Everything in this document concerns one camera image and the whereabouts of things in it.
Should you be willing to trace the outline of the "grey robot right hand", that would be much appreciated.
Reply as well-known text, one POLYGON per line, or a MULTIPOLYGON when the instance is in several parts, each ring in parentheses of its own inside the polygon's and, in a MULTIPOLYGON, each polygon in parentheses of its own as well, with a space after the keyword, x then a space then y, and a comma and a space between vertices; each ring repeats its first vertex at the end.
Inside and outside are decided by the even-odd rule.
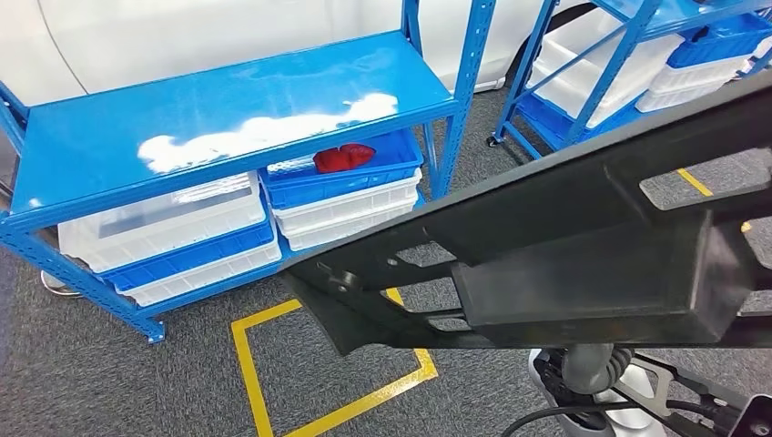
POLYGON ((548 349, 560 384, 568 391, 594 395, 611 389, 621 380, 635 356, 635 350, 611 343, 575 344, 548 349))

